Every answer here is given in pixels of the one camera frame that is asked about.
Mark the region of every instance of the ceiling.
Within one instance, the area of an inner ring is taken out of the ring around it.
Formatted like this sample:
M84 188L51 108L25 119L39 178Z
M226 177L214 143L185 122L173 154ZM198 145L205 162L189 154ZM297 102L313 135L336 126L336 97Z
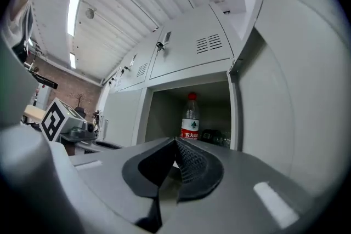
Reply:
M70 69L69 52L73 52L74 71L101 83L150 32L208 2L218 3L224 12L243 12L237 0L81 0L72 38L66 33L69 0L32 0L32 38L48 61L64 68ZM89 8L95 12L91 20L86 17Z

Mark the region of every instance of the red label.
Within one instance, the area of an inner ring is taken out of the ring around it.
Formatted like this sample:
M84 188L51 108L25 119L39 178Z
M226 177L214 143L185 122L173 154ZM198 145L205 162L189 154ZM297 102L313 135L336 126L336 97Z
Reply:
M197 140L198 136L199 136L199 131L189 131L183 128L180 131L181 138Z

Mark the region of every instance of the cabinet shelf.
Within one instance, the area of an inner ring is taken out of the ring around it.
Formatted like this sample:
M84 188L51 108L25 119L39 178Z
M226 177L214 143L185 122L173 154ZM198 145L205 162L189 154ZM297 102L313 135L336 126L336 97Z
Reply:
M202 133L205 130L218 130L223 138L210 143L229 147L231 109L228 81L154 92L145 142L168 136L180 136L183 109L190 92L197 94L197 103L200 109L198 139L202 139Z

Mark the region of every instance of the brick wall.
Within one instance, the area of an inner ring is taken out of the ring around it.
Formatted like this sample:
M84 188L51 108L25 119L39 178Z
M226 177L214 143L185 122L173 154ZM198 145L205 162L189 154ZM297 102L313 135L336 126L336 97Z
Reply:
M27 62L31 64L32 60L33 57L30 56ZM84 97L82 98L80 107L84 108L86 120L92 121L93 113L95 112L95 107L102 89L101 87L90 84L85 80L62 71L40 58L36 58L34 66L39 67L38 74L58 84L56 90L51 89L48 105L50 105L54 98L59 98L75 108L78 105L77 95L83 94Z

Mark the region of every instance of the fluorescent light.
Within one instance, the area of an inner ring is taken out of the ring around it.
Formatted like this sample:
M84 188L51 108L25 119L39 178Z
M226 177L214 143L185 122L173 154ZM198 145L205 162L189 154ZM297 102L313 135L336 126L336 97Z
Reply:
M70 0L67 16L67 33L71 36L75 35L76 18L80 0Z
M70 53L70 61L71 61L71 67L73 69L76 68L76 56L72 53Z

